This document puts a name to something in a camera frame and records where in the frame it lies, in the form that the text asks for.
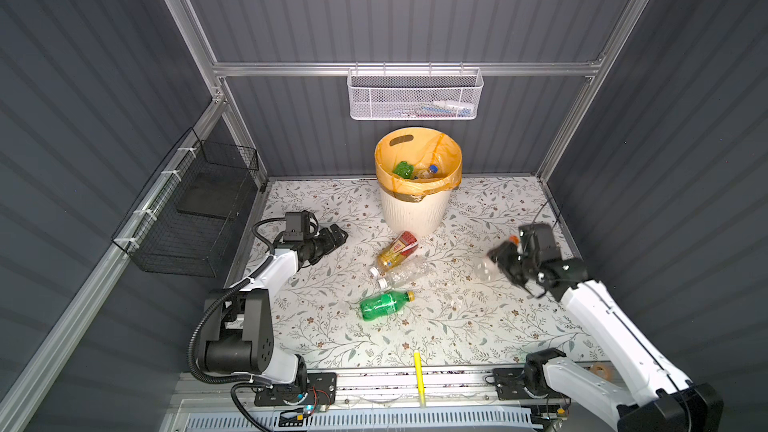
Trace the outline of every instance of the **clear plastic bottle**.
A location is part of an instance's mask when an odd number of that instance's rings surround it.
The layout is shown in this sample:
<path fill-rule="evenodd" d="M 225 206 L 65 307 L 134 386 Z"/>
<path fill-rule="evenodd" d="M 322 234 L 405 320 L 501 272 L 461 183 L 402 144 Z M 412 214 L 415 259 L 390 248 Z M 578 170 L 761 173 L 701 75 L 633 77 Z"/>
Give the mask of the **clear plastic bottle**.
<path fill-rule="evenodd" d="M 414 178 L 432 178 L 437 173 L 437 170 L 437 166 L 432 164 L 424 170 L 418 172 Z"/>
<path fill-rule="evenodd" d="M 419 256 L 382 274 L 377 281 L 380 289 L 385 291 L 390 288 L 402 287 L 410 281 L 431 274 L 436 270 L 435 265 L 427 262 L 424 257 Z"/>
<path fill-rule="evenodd" d="M 480 282 L 492 282 L 502 277 L 502 271 L 498 269 L 498 266 L 487 255 L 476 258 L 472 270 Z"/>

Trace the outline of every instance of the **yellow garbage bag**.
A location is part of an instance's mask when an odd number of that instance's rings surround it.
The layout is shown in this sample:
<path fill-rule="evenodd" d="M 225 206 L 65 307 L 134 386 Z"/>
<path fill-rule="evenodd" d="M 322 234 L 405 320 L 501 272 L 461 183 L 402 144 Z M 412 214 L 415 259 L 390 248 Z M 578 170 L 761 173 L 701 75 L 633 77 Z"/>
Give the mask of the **yellow garbage bag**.
<path fill-rule="evenodd" d="M 408 180 L 392 171 L 402 161 L 415 171 L 435 164 L 432 178 Z M 443 132 L 425 127 L 407 127 L 390 132 L 376 145 L 376 178 L 390 196 L 405 202 L 420 202 L 425 196 L 453 190 L 462 183 L 462 149 Z"/>

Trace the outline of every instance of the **green plastic bottle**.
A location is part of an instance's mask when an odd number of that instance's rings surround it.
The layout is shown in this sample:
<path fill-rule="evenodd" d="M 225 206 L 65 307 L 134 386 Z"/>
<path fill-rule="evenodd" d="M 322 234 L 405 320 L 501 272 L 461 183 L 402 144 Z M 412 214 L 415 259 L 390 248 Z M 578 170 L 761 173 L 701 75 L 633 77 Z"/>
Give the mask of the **green plastic bottle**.
<path fill-rule="evenodd" d="M 375 297 L 367 298 L 360 302 L 360 312 L 362 312 L 362 320 L 372 321 L 375 318 L 384 317 L 385 315 L 394 314 L 398 312 L 403 305 L 408 302 L 413 302 L 416 296 L 413 292 L 398 292 L 390 291 L 386 294 L 377 295 Z"/>
<path fill-rule="evenodd" d="M 392 173 L 396 176 L 403 177 L 406 180 L 410 180 L 413 178 L 413 166 L 403 160 L 397 166 L 395 166 L 395 170 L 393 170 Z"/>

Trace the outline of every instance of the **white wire basket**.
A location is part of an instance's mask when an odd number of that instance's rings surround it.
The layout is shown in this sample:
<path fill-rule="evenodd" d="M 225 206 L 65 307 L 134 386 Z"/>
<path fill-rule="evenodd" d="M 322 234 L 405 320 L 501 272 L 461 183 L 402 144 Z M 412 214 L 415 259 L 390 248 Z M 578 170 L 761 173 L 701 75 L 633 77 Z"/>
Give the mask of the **white wire basket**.
<path fill-rule="evenodd" d="M 350 69 L 354 120 L 472 120 L 482 92 L 480 69 Z"/>

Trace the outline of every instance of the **floral patterned mat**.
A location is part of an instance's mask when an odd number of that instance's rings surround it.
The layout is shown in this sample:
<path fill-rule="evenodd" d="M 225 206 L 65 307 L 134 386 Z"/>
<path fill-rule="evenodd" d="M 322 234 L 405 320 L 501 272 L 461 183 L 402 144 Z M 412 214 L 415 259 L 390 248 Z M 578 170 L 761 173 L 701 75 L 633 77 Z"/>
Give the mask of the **floral patterned mat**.
<path fill-rule="evenodd" d="M 409 366 L 414 350 L 429 365 L 519 362 L 550 347 L 573 360 L 605 360 L 552 298 L 536 299 L 506 279 L 480 283 L 472 274 L 472 262 L 532 221 L 545 201 L 533 177 L 464 178 L 443 224 L 416 252 L 438 273 L 412 282 L 416 300 L 397 314 L 364 322 L 360 301 L 379 293 L 368 268 L 395 237 L 382 218 L 376 180 L 274 182 L 264 218 L 306 209 L 322 226 L 336 223 L 350 234 L 344 246 L 301 269 L 274 297 L 277 344 L 301 354 L 311 368 Z M 538 220 L 554 222 L 549 206 Z M 282 227 L 278 222 L 260 231 L 273 238 Z M 555 235 L 571 257 L 560 227 Z M 254 243 L 246 270 L 265 250 Z"/>

